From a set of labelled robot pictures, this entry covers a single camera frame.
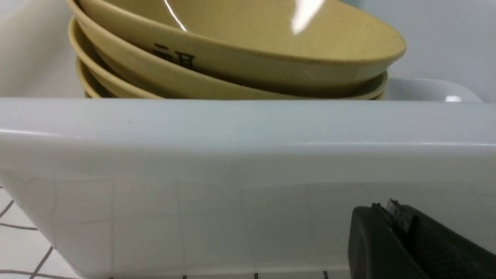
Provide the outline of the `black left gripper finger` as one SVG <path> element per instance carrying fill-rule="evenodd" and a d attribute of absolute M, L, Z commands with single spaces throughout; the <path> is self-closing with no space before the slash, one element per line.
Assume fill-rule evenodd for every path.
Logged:
<path fill-rule="evenodd" d="M 353 279 L 494 279 L 496 256 L 410 205 L 353 209 Z"/>

